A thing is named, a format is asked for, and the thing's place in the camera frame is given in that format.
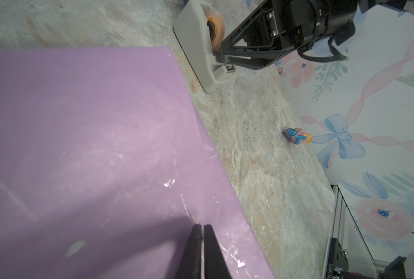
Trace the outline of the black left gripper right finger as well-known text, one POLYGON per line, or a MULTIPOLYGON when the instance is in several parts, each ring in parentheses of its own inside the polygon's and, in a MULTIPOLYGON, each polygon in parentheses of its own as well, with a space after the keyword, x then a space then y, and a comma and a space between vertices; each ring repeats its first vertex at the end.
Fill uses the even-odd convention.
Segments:
POLYGON ((213 227, 204 226, 204 272, 206 279, 232 279, 213 227))

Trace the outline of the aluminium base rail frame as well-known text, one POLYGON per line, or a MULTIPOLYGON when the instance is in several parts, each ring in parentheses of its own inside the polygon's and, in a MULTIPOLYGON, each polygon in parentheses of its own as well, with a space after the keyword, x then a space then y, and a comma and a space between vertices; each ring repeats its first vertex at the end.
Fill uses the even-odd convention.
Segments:
POLYGON ((375 260, 337 185, 324 279, 414 279, 414 252, 391 262, 375 260))

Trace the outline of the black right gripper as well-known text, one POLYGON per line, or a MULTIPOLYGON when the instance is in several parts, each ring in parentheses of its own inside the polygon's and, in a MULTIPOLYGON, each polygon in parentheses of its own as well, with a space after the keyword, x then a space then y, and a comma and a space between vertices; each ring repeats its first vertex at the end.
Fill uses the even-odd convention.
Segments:
POLYGON ((318 41, 339 46, 355 34, 357 7, 357 1, 263 1, 222 41, 225 63, 261 70, 318 41))

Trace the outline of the clear tape roll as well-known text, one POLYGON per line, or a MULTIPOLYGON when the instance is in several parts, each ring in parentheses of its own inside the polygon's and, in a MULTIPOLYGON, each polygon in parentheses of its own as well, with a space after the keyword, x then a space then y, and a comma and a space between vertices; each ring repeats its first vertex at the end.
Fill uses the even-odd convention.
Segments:
POLYGON ((218 51, 224 39, 225 25, 222 15, 214 10, 205 13, 209 27, 212 51, 218 51))

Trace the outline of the blue pink toy figure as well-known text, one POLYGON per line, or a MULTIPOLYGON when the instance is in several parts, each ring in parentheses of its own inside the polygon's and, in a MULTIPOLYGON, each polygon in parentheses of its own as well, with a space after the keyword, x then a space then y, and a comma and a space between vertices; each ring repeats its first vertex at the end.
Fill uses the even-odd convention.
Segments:
POLYGON ((300 145, 312 142, 312 136, 300 128, 288 128, 283 131, 284 136, 293 144, 300 145))

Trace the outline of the grey tape dispenser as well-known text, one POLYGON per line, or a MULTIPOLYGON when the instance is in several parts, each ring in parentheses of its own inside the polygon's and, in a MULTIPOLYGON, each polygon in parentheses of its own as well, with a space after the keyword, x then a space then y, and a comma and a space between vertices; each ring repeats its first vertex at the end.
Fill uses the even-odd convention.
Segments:
POLYGON ((203 90, 214 93, 229 84, 236 67, 225 63, 220 48, 212 51, 205 16, 208 10, 213 7, 206 1, 186 1, 173 31, 203 90))

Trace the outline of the pink purple wrapping paper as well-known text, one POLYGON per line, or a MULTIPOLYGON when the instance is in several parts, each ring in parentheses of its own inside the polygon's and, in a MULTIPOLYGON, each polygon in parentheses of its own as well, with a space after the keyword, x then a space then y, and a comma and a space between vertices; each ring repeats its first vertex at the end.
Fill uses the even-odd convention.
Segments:
POLYGON ((171 279, 196 223, 274 277, 170 47, 0 51, 0 279, 171 279))

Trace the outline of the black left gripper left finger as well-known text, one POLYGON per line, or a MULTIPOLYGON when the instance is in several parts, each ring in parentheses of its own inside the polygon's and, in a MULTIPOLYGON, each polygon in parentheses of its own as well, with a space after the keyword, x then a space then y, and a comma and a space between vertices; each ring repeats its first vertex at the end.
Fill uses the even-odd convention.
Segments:
POLYGON ((188 237, 175 279, 201 278, 202 227, 195 224, 188 237))

